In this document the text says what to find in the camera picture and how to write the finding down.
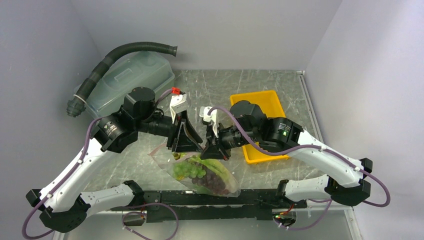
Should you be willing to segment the clear pink zip top bag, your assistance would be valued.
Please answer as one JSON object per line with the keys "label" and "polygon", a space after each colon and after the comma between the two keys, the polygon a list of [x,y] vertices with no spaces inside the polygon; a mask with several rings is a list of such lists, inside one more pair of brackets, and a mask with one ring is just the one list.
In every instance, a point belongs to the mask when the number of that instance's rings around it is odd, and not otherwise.
{"label": "clear pink zip top bag", "polygon": [[148,156],[173,179],[196,194],[236,198],[241,193],[234,174],[221,160],[201,159],[197,152],[171,152],[164,143]]}

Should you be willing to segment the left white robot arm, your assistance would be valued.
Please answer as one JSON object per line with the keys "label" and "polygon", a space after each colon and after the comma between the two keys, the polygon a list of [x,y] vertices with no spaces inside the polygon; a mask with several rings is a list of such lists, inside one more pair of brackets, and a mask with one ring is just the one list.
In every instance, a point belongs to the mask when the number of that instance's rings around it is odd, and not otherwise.
{"label": "left white robot arm", "polygon": [[155,92],[136,87],[128,93],[119,110],[95,119],[90,125],[81,152],[46,187],[26,194],[40,220],[51,230],[67,233],[87,217],[115,207],[139,209],[144,191],[133,180],[101,191],[84,192],[94,174],[110,159],[138,140],[139,133],[167,138],[166,147],[174,153],[200,152],[202,139],[188,120],[190,99],[178,88],[171,94],[171,114],[158,108]]}

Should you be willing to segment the purple grape bunch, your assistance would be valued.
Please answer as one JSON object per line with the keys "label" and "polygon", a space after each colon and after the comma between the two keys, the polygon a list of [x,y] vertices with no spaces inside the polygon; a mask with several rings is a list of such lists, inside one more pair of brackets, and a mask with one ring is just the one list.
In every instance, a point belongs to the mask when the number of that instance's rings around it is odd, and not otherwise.
{"label": "purple grape bunch", "polygon": [[223,179],[208,168],[200,171],[196,177],[191,177],[191,182],[213,195],[225,196],[230,193]]}

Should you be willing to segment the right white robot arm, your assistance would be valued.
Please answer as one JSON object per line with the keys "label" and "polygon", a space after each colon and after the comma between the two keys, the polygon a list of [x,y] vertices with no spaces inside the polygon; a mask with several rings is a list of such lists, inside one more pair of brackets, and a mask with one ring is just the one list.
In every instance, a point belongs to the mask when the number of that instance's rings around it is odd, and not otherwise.
{"label": "right white robot arm", "polygon": [[261,153],[298,159],[322,171],[322,176],[306,180],[280,181],[276,203],[287,208],[303,200],[331,199],[345,206],[363,203],[371,194],[366,175],[373,163],[368,158],[350,159],[317,140],[286,117],[268,117],[247,100],[234,104],[227,114],[233,125],[218,122],[218,108],[203,106],[199,116],[206,125],[206,144],[201,159],[229,160],[231,150],[251,146]]}

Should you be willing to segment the green grape bunch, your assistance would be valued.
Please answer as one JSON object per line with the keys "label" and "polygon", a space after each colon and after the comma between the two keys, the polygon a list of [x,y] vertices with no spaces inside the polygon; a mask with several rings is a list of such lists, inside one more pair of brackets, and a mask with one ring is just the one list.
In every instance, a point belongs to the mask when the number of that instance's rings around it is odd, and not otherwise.
{"label": "green grape bunch", "polygon": [[185,178],[203,178],[206,175],[204,165],[195,161],[183,161],[176,163],[173,167],[173,177],[177,180]]}

